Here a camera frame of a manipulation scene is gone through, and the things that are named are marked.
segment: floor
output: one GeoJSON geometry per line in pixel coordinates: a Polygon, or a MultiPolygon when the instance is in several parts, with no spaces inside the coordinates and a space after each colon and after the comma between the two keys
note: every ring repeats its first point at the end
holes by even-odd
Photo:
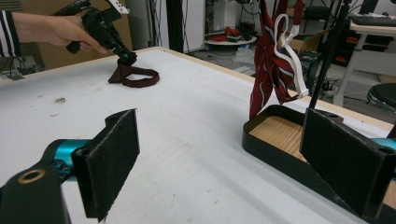
{"type": "MultiPolygon", "coordinates": [[[[238,46],[210,46],[207,49],[192,52],[191,55],[207,62],[238,71],[247,76],[255,75],[255,66],[253,63],[254,46],[243,46],[243,48],[238,46]]],[[[339,85],[340,78],[345,73],[345,70],[346,68],[344,66],[331,65],[326,76],[326,81],[328,81],[333,89],[339,85]]],[[[381,82],[376,74],[354,72],[346,86],[344,108],[388,123],[395,123],[396,116],[392,116],[390,113],[369,104],[367,101],[368,90],[379,83],[381,82]]],[[[332,92],[322,91],[319,99],[331,103],[332,92]]]]}

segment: white table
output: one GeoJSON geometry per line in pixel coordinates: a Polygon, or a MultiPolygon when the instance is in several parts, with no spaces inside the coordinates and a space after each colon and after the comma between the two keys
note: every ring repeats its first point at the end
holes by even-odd
{"type": "MultiPolygon", "coordinates": [[[[168,49],[137,55],[136,66],[160,73],[155,86],[108,84],[117,57],[0,83],[0,185],[53,140],[91,139],[104,118],[137,108],[141,153],[106,223],[361,223],[242,148],[253,78],[168,49]]],[[[287,106],[304,111],[308,101],[287,106]]],[[[338,106],[318,107],[370,137],[391,128],[338,106]]],[[[63,191],[73,223],[97,223],[85,218],[76,182],[63,183],[63,191]]]]}
{"type": "Polygon", "coordinates": [[[363,26],[357,25],[353,21],[350,23],[350,30],[361,34],[358,45],[354,48],[352,57],[342,77],[340,86],[332,98],[335,105],[343,106],[344,92],[347,83],[352,76],[353,70],[360,70],[380,75],[396,76],[396,54],[362,50],[367,35],[382,35],[396,37],[396,27],[385,26],[363,26]]]}

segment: black pole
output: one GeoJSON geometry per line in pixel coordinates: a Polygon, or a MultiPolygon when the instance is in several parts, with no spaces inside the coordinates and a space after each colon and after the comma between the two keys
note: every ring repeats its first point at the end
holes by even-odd
{"type": "Polygon", "coordinates": [[[315,87],[314,94],[312,95],[312,99],[309,104],[309,108],[311,108],[311,109],[315,108],[315,106],[317,104],[319,92],[320,92],[321,86],[323,85],[324,78],[326,77],[327,70],[329,69],[330,64],[332,62],[332,56],[335,53],[335,47],[338,44],[338,39],[340,38],[341,33],[343,31],[344,23],[346,22],[347,13],[349,11],[349,4],[351,1],[352,0],[344,0],[344,4],[341,6],[340,12],[338,14],[337,21],[335,23],[335,27],[332,31],[330,44],[329,44],[329,47],[327,48],[327,52],[323,59],[322,67],[320,69],[317,86],[315,87]]]}
{"type": "Polygon", "coordinates": [[[181,0],[166,0],[169,49],[183,52],[183,9],[181,0]]]}

